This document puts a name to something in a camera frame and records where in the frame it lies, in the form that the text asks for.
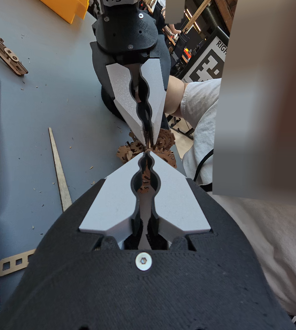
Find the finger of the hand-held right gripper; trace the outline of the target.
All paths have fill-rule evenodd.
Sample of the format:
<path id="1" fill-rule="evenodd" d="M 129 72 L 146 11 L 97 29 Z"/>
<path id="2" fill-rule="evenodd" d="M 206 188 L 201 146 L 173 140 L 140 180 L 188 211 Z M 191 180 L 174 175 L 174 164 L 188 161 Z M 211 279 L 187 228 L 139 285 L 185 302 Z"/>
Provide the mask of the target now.
<path id="1" fill-rule="evenodd" d="M 161 128 L 166 91 L 163 85 L 159 59 L 148 59 L 140 68 L 140 74 L 148 87 L 147 104 L 150 109 L 152 144 L 155 145 Z"/>
<path id="2" fill-rule="evenodd" d="M 147 146 L 149 135 L 149 107 L 147 102 L 138 103 L 130 87 L 133 81 L 129 68 L 118 63 L 106 66 L 115 96 L 116 108 L 131 128 L 136 138 Z"/>

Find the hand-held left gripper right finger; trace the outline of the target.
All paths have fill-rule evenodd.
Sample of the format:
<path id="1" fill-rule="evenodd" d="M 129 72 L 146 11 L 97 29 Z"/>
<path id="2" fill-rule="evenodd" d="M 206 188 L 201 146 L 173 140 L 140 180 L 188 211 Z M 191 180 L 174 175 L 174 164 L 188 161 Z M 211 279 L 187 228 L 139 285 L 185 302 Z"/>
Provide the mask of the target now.
<path id="1" fill-rule="evenodd" d="M 211 230 L 187 178 L 152 151 L 147 152 L 151 172 L 151 226 L 154 234 L 166 240 L 169 248 L 176 237 L 207 233 Z"/>

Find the wooden gear assembly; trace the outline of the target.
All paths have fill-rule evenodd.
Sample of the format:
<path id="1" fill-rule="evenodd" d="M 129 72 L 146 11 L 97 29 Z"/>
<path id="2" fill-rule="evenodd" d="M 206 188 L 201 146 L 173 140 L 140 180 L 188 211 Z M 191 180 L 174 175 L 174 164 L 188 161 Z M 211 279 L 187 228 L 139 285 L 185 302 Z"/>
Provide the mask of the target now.
<path id="1" fill-rule="evenodd" d="M 122 163 L 125 164 L 135 156 L 145 151 L 145 147 L 135 137 L 132 131 L 129 136 L 133 139 L 132 143 L 127 142 L 125 146 L 120 146 L 117 151 L 117 157 L 121 159 Z M 173 168 L 177 168 L 174 153 L 170 148 L 175 144 L 174 134 L 170 129 L 160 129 L 157 143 L 151 146 L 148 150 L 154 152 L 161 159 L 166 161 Z M 138 193 L 144 194 L 149 191 L 150 188 L 150 170 L 146 167 L 142 174 L 142 186 L 138 189 Z"/>

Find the yellow plastic bin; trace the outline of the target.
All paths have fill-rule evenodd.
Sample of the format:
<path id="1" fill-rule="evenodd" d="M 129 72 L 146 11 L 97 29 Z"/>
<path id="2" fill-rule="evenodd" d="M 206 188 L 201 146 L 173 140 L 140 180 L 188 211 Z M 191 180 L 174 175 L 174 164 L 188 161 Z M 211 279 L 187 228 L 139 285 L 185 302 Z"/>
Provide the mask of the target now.
<path id="1" fill-rule="evenodd" d="M 84 20 L 89 6 L 89 0 L 41 0 L 41 2 L 69 24 L 72 24 L 75 16 Z"/>

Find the person's white shirt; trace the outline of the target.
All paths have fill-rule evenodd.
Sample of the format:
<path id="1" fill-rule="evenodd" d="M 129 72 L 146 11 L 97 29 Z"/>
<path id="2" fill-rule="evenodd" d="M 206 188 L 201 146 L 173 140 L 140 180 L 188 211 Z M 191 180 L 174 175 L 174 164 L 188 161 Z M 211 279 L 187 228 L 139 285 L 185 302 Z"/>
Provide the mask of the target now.
<path id="1" fill-rule="evenodd" d="M 182 117 L 195 129 L 193 145 L 182 159 L 191 179 L 201 160 L 214 148 L 220 84 L 221 78 L 189 83 L 180 104 Z"/>

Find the wooden laser-cut frame part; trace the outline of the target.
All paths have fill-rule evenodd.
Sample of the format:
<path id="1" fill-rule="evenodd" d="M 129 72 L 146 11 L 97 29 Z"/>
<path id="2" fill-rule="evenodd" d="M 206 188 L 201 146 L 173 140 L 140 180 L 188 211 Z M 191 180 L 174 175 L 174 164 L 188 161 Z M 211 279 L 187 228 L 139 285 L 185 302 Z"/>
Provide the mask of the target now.
<path id="1" fill-rule="evenodd" d="M 4 45 L 4 40 L 0 38 L 0 58 L 17 75 L 24 76 L 28 74 L 26 68 L 19 61 L 18 56 Z"/>

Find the grey desk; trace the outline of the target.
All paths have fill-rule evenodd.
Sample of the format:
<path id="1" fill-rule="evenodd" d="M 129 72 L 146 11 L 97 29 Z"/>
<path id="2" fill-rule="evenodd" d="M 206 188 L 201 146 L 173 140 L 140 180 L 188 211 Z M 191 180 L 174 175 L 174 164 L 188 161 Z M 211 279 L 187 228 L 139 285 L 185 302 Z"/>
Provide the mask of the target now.
<path id="1" fill-rule="evenodd" d="M 28 70 L 17 76 L 0 59 L 0 260 L 36 249 L 63 211 L 49 128 L 72 203 L 122 166 L 129 127 L 101 99 L 94 21 L 0 1 L 0 37 Z"/>

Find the grey ventilation duct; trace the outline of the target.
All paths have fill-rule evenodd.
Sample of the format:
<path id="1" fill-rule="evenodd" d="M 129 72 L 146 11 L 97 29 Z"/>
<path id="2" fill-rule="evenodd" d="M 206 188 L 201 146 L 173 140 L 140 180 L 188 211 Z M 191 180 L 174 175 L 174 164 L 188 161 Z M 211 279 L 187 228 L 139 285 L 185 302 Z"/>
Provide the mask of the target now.
<path id="1" fill-rule="evenodd" d="M 212 30 L 219 25 L 218 15 L 216 14 L 216 10 L 211 3 L 209 3 L 202 11 L 201 16 Z"/>

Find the person's right forearm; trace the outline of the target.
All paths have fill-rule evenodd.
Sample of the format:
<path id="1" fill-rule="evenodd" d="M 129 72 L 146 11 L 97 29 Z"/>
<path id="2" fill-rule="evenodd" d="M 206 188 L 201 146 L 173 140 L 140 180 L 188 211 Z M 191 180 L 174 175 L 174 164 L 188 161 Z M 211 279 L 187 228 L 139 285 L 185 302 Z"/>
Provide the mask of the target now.
<path id="1" fill-rule="evenodd" d="M 177 118 L 183 118 L 180 110 L 180 104 L 188 83 L 170 76 L 168 81 L 166 99 L 164 104 L 164 113 L 170 114 Z"/>

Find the wooden strip with holes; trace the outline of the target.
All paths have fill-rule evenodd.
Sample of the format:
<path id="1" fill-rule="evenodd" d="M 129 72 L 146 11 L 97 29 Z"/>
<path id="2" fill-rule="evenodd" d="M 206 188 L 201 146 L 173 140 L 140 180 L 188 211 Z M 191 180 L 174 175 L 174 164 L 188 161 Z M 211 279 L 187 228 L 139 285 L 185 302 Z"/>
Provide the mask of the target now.
<path id="1" fill-rule="evenodd" d="M 35 249 L 22 252 L 0 260 L 0 277 L 26 268 Z"/>

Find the tapered wooden stick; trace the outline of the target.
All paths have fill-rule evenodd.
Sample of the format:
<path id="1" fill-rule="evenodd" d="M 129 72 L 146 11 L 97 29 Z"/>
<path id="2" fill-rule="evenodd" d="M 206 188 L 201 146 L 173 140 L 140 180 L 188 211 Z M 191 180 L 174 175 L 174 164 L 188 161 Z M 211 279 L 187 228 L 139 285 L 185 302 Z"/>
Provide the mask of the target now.
<path id="1" fill-rule="evenodd" d="M 69 194 L 68 186 L 66 183 L 62 164 L 60 161 L 59 153 L 57 150 L 56 142 L 55 142 L 51 127 L 48 128 L 48 131 L 49 131 L 51 149 L 52 149 L 52 154 L 53 154 L 53 159 L 54 159 L 56 178 L 57 178 L 57 183 L 58 183 L 58 187 L 59 187 L 62 211 L 65 212 L 72 205 L 72 200 L 71 200 L 71 197 Z"/>

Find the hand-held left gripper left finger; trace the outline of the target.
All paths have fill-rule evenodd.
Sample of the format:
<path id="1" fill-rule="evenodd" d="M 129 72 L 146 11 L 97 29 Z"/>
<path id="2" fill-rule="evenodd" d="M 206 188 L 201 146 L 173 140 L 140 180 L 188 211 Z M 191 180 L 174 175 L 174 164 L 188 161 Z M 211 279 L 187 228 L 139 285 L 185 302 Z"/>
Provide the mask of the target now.
<path id="1" fill-rule="evenodd" d="M 138 189 L 146 154 L 140 153 L 106 177 L 79 226 L 81 232 L 112 236 L 121 250 L 124 241 L 140 226 Z"/>

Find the black metal frame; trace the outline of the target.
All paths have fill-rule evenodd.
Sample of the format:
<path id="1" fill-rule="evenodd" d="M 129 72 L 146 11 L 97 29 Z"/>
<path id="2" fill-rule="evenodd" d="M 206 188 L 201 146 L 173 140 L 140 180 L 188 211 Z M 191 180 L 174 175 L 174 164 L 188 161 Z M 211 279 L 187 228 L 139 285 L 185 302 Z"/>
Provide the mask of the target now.
<path id="1" fill-rule="evenodd" d="M 167 115 L 167 122 L 170 128 L 183 136 L 193 140 L 193 134 L 195 129 L 183 118 L 174 117 L 173 115 Z"/>

